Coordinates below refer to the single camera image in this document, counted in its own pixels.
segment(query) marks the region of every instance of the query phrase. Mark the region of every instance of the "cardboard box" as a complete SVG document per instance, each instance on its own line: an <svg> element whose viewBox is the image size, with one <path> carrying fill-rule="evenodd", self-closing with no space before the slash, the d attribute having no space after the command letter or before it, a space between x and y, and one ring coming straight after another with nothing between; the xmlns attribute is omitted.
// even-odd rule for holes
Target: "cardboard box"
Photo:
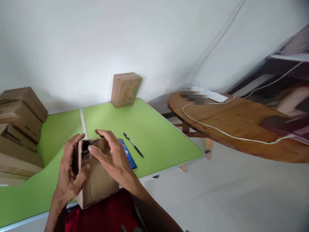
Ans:
<svg viewBox="0 0 309 232"><path fill-rule="evenodd" d="M0 187L18 186L28 179L29 177L0 172Z"/></svg>
<svg viewBox="0 0 309 232"><path fill-rule="evenodd" d="M133 72L114 75L112 104L115 108L134 104L142 80Z"/></svg>
<svg viewBox="0 0 309 232"><path fill-rule="evenodd" d="M36 152L35 143L15 129L11 124L7 123L0 125L0 136L3 136L13 143L28 149L29 151Z"/></svg>
<svg viewBox="0 0 309 232"><path fill-rule="evenodd" d="M102 151L110 149L108 142L102 138L81 140L75 149L72 163L73 172L77 175L84 165L87 163L91 165L89 177L76 197L81 209L85 209L119 191L119 184L107 173L99 160L89 153L88 145L90 144Z"/></svg>
<svg viewBox="0 0 309 232"><path fill-rule="evenodd" d="M36 144L40 141L42 122L22 101L0 105L0 124L3 123L12 124Z"/></svg>
<svg viewBox="0 0 309 232"><path fill-rule="evenodd" d="M39 154L0 136L0 186L16 186L43 170Z"/></svg>
<svg viewBox="0 0 309 232"><path fill-rule="evenodd" d="M0 104L18 101L23 101L41 122L45 122L47 109L43 106L31 87L6 90L0 95Z"/></svg>

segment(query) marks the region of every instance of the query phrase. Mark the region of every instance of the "green table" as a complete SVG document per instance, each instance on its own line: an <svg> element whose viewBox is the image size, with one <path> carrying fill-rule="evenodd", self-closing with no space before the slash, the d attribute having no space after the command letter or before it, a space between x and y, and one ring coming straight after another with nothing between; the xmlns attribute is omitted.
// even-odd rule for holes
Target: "green table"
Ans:
<svg viewBox="0 0 309 232"><path fill-rule="evenodd" d="M177 128L141 99L133 106L115 109L111 103L82 108L88 138L95 129L111 130L127 145L136 165L136 175L147 178L202 157L203 152ZM83 133L80 109L49 115L37 146L44 170L18 187L0 188L0 228L49 211L55 190L64 143ZM136 152L123 132L144 155Z"/></svg>

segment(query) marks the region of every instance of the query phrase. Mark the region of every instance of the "pen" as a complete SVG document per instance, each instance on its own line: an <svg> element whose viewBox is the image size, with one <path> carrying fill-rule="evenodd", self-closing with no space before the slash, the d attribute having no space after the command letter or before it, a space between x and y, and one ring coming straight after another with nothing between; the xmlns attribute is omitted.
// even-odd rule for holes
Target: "pen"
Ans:
<svg viewBox="0 0 309 232"><path fill-rule="evenodd" d="M127 138L127 140L130 141L130 143L132 144L132 146L135 148L135 150L140 154L141 157L144 158L144 156L142 155L142 153L139 151L139 149L135 146L135 144L130 140L130 138L126 135L126 133L123 133L123 135Z"/></svg>

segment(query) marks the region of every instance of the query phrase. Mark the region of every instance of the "red clothing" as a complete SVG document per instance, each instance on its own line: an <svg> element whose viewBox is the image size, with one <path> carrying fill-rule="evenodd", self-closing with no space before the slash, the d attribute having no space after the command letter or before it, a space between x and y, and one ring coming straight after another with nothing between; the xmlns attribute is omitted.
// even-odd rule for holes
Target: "red clothing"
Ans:
<svg viewBox="0 0 309 232"><path fill-rule="evenodd" d="M76 206L66 217L65 232L121 231L128 232L140 227L140 220L128 191L118 193L82 210Z"/></svg>

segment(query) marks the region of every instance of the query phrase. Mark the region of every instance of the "smartphone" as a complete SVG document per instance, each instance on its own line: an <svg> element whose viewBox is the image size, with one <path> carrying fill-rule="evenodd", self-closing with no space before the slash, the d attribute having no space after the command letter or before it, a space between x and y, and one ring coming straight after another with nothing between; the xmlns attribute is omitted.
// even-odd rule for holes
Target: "smartphone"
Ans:
<svg viewBox="0 0 309 232"><path fill-rule="evenodd" d="M133 160L133 158L132 158L128 148L126 147L125 142L122 139L119 139L119 141L121 142L121 144L123 145L123 148L125 149L126 157L129 160L131 168L132 169L137 169L137 166L136 166L136 164L135 164L135 162L134 162L134 160Z"/></svg>

